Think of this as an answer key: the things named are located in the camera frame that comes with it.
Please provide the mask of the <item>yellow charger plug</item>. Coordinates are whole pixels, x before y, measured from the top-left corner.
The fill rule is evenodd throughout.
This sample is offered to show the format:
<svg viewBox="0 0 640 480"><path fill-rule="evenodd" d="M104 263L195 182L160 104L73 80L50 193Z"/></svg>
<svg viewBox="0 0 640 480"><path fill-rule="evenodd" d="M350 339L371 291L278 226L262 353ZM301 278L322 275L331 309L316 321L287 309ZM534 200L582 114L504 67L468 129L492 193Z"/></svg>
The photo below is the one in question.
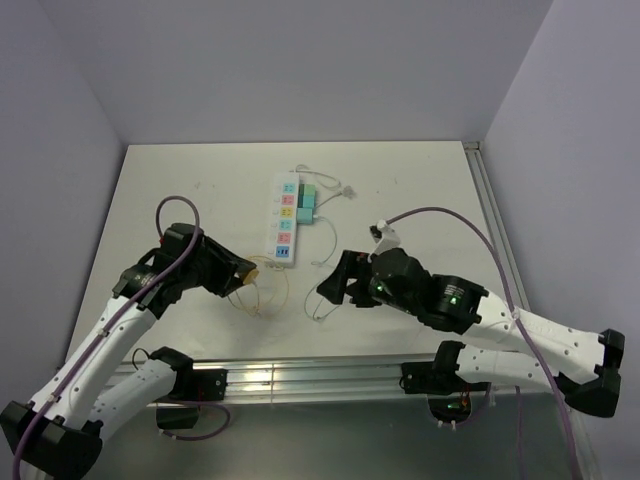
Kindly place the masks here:
<svg viewBox="0 0 640 480"><path fill-rule="evenodd" d="M259 275L259 270L258 269L252 269L251 271L247 272L246 274L243 274L241 276L241 280L242 280L242 284L243 285L250 285L253 284L256 280L256 278Z"/></svg>

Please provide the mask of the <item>light blue charger plug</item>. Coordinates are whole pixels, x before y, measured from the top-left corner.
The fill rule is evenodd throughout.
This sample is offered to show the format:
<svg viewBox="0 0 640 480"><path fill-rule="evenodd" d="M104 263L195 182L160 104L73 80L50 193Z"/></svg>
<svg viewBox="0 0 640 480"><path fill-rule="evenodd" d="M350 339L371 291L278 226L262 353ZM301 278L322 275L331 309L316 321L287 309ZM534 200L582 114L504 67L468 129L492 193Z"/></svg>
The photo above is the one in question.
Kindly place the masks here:
<svg viewBox="0 0 640 480"><path fill-rule="evenodd" d="M312 208L298 208L296 222L299 225L312 225L314 223L314 210Z"/></svg>

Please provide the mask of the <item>white multicolour power strip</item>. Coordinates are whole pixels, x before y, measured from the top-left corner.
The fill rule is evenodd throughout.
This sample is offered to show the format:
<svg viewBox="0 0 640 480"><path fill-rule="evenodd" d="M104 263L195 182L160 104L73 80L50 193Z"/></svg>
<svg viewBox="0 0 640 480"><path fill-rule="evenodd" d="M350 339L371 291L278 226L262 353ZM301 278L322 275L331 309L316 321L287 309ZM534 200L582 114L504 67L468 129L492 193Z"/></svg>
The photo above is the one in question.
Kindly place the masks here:
<svg viewBox="0 0 640 480"><path fill-rule="evenodd" d="M287 171L274 176L268 202L265 252L283 268L295 265L300 175Z"/></svg>

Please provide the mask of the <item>teal usb charger plug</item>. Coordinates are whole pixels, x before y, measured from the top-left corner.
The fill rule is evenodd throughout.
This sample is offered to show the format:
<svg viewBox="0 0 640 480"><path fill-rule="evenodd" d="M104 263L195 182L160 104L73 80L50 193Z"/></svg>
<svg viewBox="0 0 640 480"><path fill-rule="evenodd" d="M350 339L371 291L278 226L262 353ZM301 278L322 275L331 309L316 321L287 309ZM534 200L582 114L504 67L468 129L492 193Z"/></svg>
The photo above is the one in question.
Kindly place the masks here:
<svg viewBox="0 0 640 480"><path fill-rule="evenodd" d="M316 205L315 195L301 195L298 200L298 207L304 209L314 209Z"/></svg>

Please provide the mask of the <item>green usb charger plug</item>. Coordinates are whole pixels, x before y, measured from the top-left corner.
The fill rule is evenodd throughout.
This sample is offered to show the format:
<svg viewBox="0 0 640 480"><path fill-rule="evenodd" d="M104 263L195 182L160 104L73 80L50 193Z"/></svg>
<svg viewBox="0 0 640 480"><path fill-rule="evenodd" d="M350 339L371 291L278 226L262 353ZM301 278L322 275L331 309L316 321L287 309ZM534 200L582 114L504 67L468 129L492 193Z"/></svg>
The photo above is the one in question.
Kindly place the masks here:
<svg viewBox="0 0 640 480"><path fill-rule="evenodd" d="M312 196L316 195L316 186L313 184L301 184L299 189L299 194L301 196Z"/></svg>

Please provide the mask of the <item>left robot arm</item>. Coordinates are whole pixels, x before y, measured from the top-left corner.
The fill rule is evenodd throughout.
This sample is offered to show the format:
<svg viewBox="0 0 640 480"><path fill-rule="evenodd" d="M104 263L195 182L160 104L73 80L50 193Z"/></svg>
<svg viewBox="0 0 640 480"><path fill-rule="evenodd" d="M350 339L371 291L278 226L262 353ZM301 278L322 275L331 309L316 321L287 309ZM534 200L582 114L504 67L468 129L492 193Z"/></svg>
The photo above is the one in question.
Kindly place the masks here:
<svg viewBox="0 0 640 480"><path fill-rule="evenodd" d="M250 283L257 266L198 227L172 224L112 290L103 313L64 366L26 403L10 402L1 428L16 463L54 479L81 479L104 443L148 404L196 398L191 357L169 347L119 385L109 387L124 356L184 292L225 298Z"/></svg>

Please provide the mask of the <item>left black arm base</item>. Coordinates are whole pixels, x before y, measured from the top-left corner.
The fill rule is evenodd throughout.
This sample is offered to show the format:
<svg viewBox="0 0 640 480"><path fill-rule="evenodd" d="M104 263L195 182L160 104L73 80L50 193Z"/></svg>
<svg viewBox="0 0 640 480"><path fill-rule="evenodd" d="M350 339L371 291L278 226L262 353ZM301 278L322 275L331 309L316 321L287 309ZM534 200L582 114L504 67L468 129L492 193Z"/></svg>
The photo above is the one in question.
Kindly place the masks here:
<svg viewBox="0 0 640 480"><path fill-rule="evenodd" d="M162 435L181 441L213 438L231 423L231 412L222 404L227 388L226 369L196 369L184 387L159 400L155 410L156 426ZM213 416L222 423L209 433L191 433L200 420Z"/></svg>

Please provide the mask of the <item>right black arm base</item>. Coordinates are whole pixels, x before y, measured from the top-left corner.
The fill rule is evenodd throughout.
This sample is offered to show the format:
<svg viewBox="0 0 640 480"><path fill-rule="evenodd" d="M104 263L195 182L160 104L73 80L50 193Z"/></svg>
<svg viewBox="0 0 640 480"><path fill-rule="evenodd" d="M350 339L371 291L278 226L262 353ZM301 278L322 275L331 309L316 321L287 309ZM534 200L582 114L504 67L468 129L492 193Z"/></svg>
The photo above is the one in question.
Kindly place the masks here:
<svg viewBox="0 0 640 480"><path fill-rule="evenodd" d="M469 383L455 373L438 372L432 361L405 362L401 366L399 387L406 395L428 396L429 410L437 421L459 423L473 411L471 394L485 393L487 382Z"/></svg>

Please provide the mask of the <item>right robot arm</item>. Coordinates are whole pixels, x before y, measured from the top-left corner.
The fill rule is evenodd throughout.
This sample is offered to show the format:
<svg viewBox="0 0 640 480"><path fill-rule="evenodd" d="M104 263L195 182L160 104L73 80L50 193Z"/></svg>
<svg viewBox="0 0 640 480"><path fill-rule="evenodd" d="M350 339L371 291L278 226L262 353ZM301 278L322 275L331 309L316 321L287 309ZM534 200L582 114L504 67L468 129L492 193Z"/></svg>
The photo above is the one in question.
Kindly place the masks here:
<svg viewBox="0 0 640 480"><path fill-rule="evenodd" d="M317 293L333 305L392 307L453 339L431 361L401 367L407 394L451 395L488 385L558 391L574 410L614 416L625 337L585 332L525 310L509 311L486 288L451 275L430 274L403 249L380 255L346 250Z"/></svg>

